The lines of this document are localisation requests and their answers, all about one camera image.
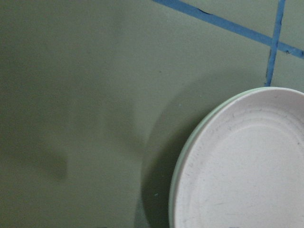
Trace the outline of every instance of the plate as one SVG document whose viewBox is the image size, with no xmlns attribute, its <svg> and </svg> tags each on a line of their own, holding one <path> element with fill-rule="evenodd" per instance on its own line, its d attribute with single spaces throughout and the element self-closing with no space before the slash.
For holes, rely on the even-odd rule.
<svg viewBox="0 0 304 228">
<path fill-rule="evenodd" d="M 193 131 L 171 181 L 171 228 L 304 227 L 304 94 L 263 87 Z"/>
</svg>

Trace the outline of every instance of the stacked plates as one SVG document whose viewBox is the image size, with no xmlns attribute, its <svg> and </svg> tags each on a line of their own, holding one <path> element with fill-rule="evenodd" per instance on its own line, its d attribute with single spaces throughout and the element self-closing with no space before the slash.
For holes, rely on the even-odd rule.
<svg viewBox="0 0 304 228">
<path fill-rule="evenodd" d="M 217 107 L 187 140 L 171 228 L 304 227 L 304 94 L 264 87 Z"/>
</svg>

